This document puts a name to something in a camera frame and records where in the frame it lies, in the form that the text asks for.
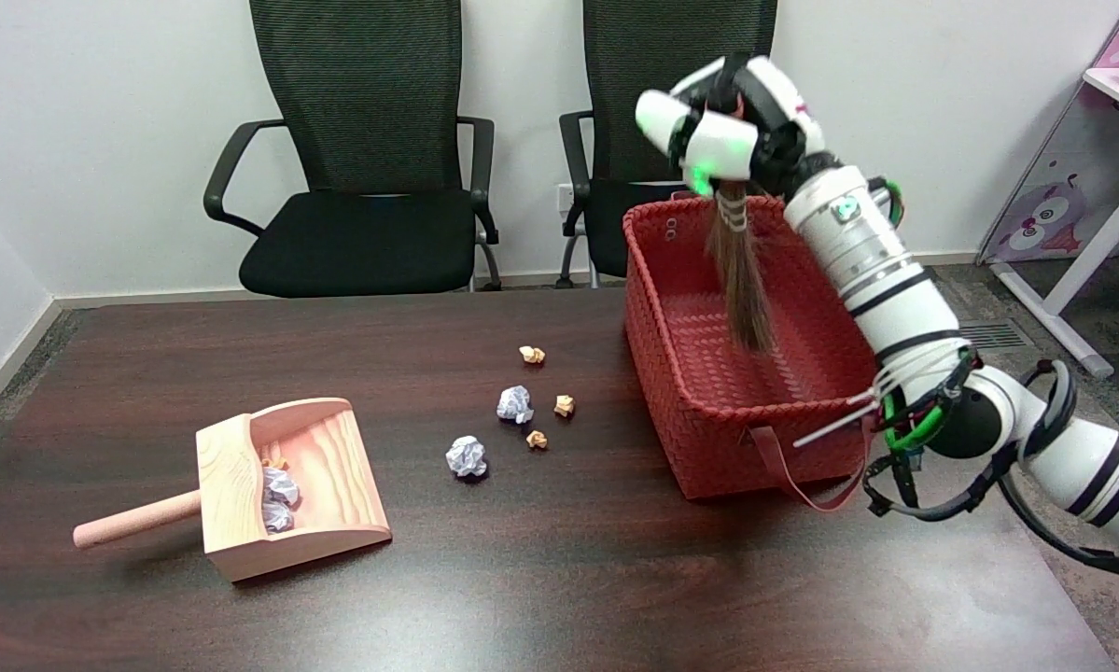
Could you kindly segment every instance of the floor vent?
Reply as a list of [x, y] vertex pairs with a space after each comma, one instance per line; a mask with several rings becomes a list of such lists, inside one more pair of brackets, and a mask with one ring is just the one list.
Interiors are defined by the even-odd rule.
[[1019, 325], [1010, 319], [996, 319], [980, 322], [961, 323], [961, 335], [974, 343], [974, 348], [980, 350], [1018, 350], [1021, 348], [1034, 348], [1032, 339], [1024, 335]]

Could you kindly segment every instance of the broom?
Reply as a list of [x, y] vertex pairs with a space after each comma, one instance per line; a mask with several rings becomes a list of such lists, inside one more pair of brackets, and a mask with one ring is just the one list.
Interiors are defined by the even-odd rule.
[[773, 331], [755, 256], [756, 242], [745, 212], [745, 183], [722, 182], [716, 201], [708, 252], [717, 261], [730, 332], [751, 352], [769, 353], [773, 349]]

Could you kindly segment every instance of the robotic arm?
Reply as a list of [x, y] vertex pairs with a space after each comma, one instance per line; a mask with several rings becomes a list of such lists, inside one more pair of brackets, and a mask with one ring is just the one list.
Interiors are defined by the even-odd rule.
[[[1072, 416], [1076, 384], [1062, 362], [1042, 361], [1024, 382], [982, 365], [875, 202], [887, 182], [867, 180], [828, 152], [824, 133], [784, 73], [765, 57], [725, 56], [669, 93], [646, 91], [636, 117], [646, 138], [700, 195], [713, 195], [726, 179], [754, 183], [786, 200], [787, 224], [811, 248], [882, 367], [871, 390], [855, 398], [865, 405], [843, 420], [880, 413], [887, 430], [891, 454], [874, 461], [863, 481], [871, 511], [934, 522], [972, 511], [997, 484], [1041, 539], [1080, 562], [1119, 574], [1119, 556], [1056, 539], [1010, 480], [1012, 466], [1019, 464], [1053, 502], [1119, 539], [1119, 432]], [[895, 190], [891, 199], [893, 212]], [[1054, 376], [1044, 400], [1027, 388], [1042, 375]], [[959, 496], [920, 508], [912, 473], [924, 447], [950, 458], [990, 460]], [[902, 503], [869, 483], [887, 467]]]

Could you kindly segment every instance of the dustpan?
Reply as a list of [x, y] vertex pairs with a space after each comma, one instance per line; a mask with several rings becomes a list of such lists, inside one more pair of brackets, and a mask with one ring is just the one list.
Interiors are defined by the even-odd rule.
[[[239, 581], [392, 539], [346, 399], [302, 399], [207, 426], [196, 435], [198, 489], [74, 528], [74, 545], [124, 539], [201, 514], [206, 557]], [[284, 458], [301, 492], [294, 527], [269, 533], [261, 461]]]

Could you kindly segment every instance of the office chair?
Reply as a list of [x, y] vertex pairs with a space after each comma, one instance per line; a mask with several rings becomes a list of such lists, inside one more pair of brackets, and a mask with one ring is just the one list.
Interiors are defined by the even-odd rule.
[[[491, 282], [488, 211], [493, 123], [457, 115], [460, 0], [251, 0], [252, 25], [282, 119], [235, 129], [206, 186], [214, 220], [256, 236], [239, 264], [247, 290], [342, 296], [474, 290], [476, 246]], [[473, 129], [470, 190], [458, 124]], [[256, 132], [286, 127], [309, 190], [264, 229], [223, 209]], [[476, 221], [482, 229], [478, 234]]]
[[[628, 209], [683, 189], [666, 157], [638, 132], [634, 104], [648, 88], [666, 91], [688, 73], [731, 51], [770, 55], [777, 0], [584, 0], [584, 60], [593, 108], [560, 116], [575, 202], [556, 288], [571, 288], [571, 256], [587, 237], [592, 286], [600, 274], [623, 277]], [[593, 120], [589, 176], [580, 121]], [[584, 221], [577, 219], [583, 216]]]

